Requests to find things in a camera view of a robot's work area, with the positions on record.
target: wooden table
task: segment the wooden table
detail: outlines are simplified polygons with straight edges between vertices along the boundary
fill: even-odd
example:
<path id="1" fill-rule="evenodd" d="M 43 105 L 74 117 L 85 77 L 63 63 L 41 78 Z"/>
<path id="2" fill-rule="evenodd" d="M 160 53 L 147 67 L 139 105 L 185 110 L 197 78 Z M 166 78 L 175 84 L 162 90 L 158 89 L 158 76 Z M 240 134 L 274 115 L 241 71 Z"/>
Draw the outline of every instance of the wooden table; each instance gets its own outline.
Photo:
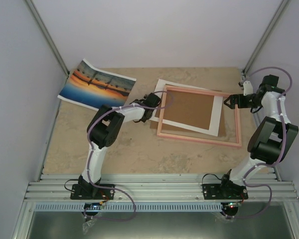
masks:
<path id="1" fill-rule="evenodd" d="M 152 92 L 159 78 L 230 93 L 241 93 L 236 68 L 125 68 L 107 71 L 136 78 L 128 103 Z M 43 173 L 80 174 L 88 154 L 86 128 L 95 111 L 62 102 Z M 102 173 L 226 173 L 248 153 L 256 126 L 249 109 L 240 110 L 241 148 L 163 139 L 150 122 L 122 126 L 109 148 Z"/>

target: wooden picture frame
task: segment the wooden picture frame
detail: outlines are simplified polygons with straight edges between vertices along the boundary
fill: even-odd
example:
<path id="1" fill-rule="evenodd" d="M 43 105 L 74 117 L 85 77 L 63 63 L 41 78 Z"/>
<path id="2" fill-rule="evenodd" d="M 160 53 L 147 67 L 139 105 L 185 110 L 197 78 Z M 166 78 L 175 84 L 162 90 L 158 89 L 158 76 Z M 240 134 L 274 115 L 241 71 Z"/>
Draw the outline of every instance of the wooden picture frame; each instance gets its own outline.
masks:
<path id="1" fill-rule="evenodd" d="M 218 91 L 210 91 L 210 90 L 202 90 L 202 89 L 178 87 L 178 86 L 168 86 L 168 85 L 165 85 L 164 91 L 179 91 L 179 92 L 187 92 L 187 93 L 209 95 L 209 96 L 222 96 L 226 98 L 232 94 L 232 93 L 224 93 Z M 166 95 L 167 94 L 163 94 L 162 96 L 162 101 L 161 101 L 162 107 L 165 106 Z M 181 140 L 192 141 L 192 142 L 209 143 L 209 144 L 216 144 L 216 145 L 223 145 L 223 146 L 230 146 L 230 147 L 237 147 L 237 148 L 242 146 L 240 113 L 237 105 L 235 107 L 236 142 L 223 142 L 223 141 L 212 140 L 212 139 L 195 138 L 195 137 L 189 137 L 189 136 L 183 136 L 177 134 L 163 133 L 162 132 L 163 116 L 164 116 L 164 109 L 161 109 L 159 112 L 159 121 L 157 127 L 157 136 L 159 137 L 181 139 Z"/>

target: white wall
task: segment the white wall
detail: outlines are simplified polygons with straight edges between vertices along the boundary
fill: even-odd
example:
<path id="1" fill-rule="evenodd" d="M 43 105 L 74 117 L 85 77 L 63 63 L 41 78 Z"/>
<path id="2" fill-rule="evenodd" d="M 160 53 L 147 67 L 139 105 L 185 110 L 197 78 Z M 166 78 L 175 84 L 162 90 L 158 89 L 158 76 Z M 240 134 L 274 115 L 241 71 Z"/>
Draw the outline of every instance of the white wall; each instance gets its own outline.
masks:
<path id="1" fill-rule="evenodd" d="M 34 0 L 69 69 L 243 68 L 281 0 Z"/>
<path id="2" fill-rule="evenodd" d="M 285 104 L 289 119 L 299 127 L 299 0 L 290 3 L 250 73 L 265 66 L 282 67 L 292 75 L 294 84 Z M 269 73 L 281 76 L 278 86 L 287 88 L 288 78 L 276 70 L 258 73 L 253 77 L 253 85 L 258 86 Z M 280 168 L 283 179 L 293 180 L 299 194 L 299 133 Z"/>
<path id="3" fill-rule="evenodd" d="M 42 162 L 65 76 L 21 0 L 0 0 L 0 239 Z"/>

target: purple cable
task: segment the purple cable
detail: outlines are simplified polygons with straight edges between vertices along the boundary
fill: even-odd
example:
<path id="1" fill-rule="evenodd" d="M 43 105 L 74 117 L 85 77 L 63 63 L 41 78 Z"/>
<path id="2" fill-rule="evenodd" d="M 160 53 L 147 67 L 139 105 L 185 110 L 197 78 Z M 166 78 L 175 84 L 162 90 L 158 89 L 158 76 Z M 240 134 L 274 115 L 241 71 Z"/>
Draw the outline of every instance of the purple cable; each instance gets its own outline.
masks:
<path id="1" fill-rule="evenodd" d="M 120 107 L 120 109 L 126 109 L 126 108 L 131 108 L 131 107 L 136 107 L 136 108 L 143 108 L 143 109 L 148 109 L 148 110 L 161 110 L 161 109 L 165 109 L 165 108 L 168 108 L 171 106 L 171 104 L 173 104 L 173 101 L 174 101 L 174 98 L 173 98 L 173 95 L 171 93 L 168 93 L 167 91 L 156 91 L 154 92 L 155 93 L 167 93 L 167 94 L 170 94 L 171 96 L 171 101 L 164 107 L 147 107 L 147 106 L 140 106 L 140 105 L 137 105 L 137 106 L 134 106 L 133 104 L 132 105 L 127 105 L 127 106 L 122 106 Z M 87 175 L 88 175 L 88 179 L 89 179 L 89 182 L 96 188 L 101 188 L 101 189 L 110 189 L 110 190 L 116 190 L 116 191 L 119 191 L 123 194 L 125 194 L 129 199 L 130 201 L 132 202 L 133 204 L 133 214 L 129 217 L 129 218 L 126 218 L 126 219 L 115 219 L 115 218 L 104 218 L 104 217 L 98 217 L 98 216 L 89 216 L 89 215 L 86 215 L 86 211 L 87 209 L 84 210 L 83 212 L 83 215 L 87 218 L 98 218 L 98 219 L 102 219 L 102 220 L 107 220 L 107 221 L 114 221 L 114 222 L 126 222 L 126 221 L 129 221 L 129 220 L 132 220 L 135 216 L 136 216 L 136 205 L 135 205 L 135 202 L 133 200 L 133 198 L 127 193 L 125 192 L 124 190 L 122 189 L 118 189 L 118 188 L 111 188 L 111 187 L 103 187 L 103 186 L 99 186 L 99 185 L 96 185 L 93 183 L 93 181 L 91 180 L 91 175 L 90 175 L 90 163 L 91 163 L 91 159 L 92 159 L 92 154 L 93 154 L 93 149 L 94 149 L 94 145 L 92 144 L 91 140 L 90 140 L 90 134 L 91 134 L 91 131 L 92 129 L 94 128 L 94 126 L 99 123 L 105 116 L 109 115 L 110 113 L 114 112 L 114 111 L 117 111 L 118 109 L 112 109 L 110 111 L 107 111 L 106 113 L 104 113 L 103 115 L 101 115 L 92 125 L 91 127 L 89 128 L 88 130 L 88 142 L 89 144 L 91 145 L 91 153 L 89 154 L 89 158 L 88 158 L 88 162 L 87 162 Z"/>
<path id="2" fill-rule="evenodd" d="M 260 72 L 260 71 L 263 71 L 263 70 L 267 70 L 267 69 L 277 69 L 277 70 L 280 70 L 280 71 L 283 71 L 288 77 L 289 77 L 289 81 L 290 81 L 290 84 L 289 84 L 289 87 L 287 88 L 287 90 L 283 93 L 281 93 L 278 97 L 278 100 L 279 100 L 279 103 L 278 103 L 278 114 L 279 114 L 279 117 L 280 117 L 280 120 L 281 120 L 281 123 L 282 123 L 282 126 L 283 126 L 283 141 L 282 141 L 282 147 L 281 147 L 281 151 L 280 151 L 280 154 L 279 154 L 279 157 L 278 159 L 276 160 L 275 163 L 273 164 L 265 164 L 265 163 L 258 163 L 255 165 L 255 167 L 249 169 L 244 177 L 243 177 L 243 181 L 244 181 L 244 184 L 246 187 L 250 187 L 250 188 L 258 188 L 258 187 L 267 187 L 269 188 L 269 192 L 270 192 L 270 196 L 269 196 L 269 200 L 268 200 L 268 203 L 266 204 L 266 206 L 260 211 L 260 212 L 257 212 L 256 214 L 253 214 L 253 215 L 249 215 L 249 216 L 229 216 L 229 215 L 226 215 L 224 212 L 223 214 L 225 214 L 225 217 L 226 218 L 240 218 L 240 219 L 249 219 L 249 218 L 253 218 L 253 217 L 256 217 L 256 216 L 259 216 L 261 214 L 263 214 L 267 209 L 268 207 L 270 206 L 270 203 L 272 201 L 272 198 L 273 198 L 273 191 L 271 189 L 271 187 L 268 185 L 268 184 L 248 184 L 246 183 L 246 178 L 247 176 L 255 169 L 257 168 L 258 166 L 266 166 L 266 167 L 275 167 L 276 165 L 278 165 L 280 163 L 280 161 L 282 160 L 283 158 L 283 155 L 284 155 L 284 152 L 285 152 L 285 148 L 286 148 L 286 139 L 287 139 L 287 133 L 286 133 L 286 125 L 285 125 L 285 120 L 284 120 L 284 117 L 282 115 L 282 109 L 281 109 L 281 104 L 280 104 L 280 100 L 281 100 L 281 97 L 283 95 L 285 95 L 290 89 L 291 87 L 293 86 L 293 79 L 291 77 L 291 75 L 289 74 L 289 72 L 287 72 L 286 70 L 284 70 L 283 68 L 280 68 L 280 67 L 276 67 L 276 66 L 269 66 L 269 67 L 264 67 L 264 68 L 261 68 L 257 71 L 254 71 L 253 73 L 250 74 L 250 76 L 256 74 L 257 72 Z"/>

